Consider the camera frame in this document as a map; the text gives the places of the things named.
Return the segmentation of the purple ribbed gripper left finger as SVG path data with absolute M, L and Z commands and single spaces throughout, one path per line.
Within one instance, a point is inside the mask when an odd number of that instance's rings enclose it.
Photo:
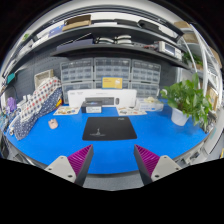
M 45 170 L 82 186 L 85 182 L 93 154 L 93 145 L 88 145 L 68 157 L 59 156 Z

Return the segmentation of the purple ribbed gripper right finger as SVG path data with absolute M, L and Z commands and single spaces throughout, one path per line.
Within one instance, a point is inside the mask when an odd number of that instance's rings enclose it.
M 144 185 L 181 170 L 169 156 L 158 156 L 139 145 L 134 145 L 134 156 Z

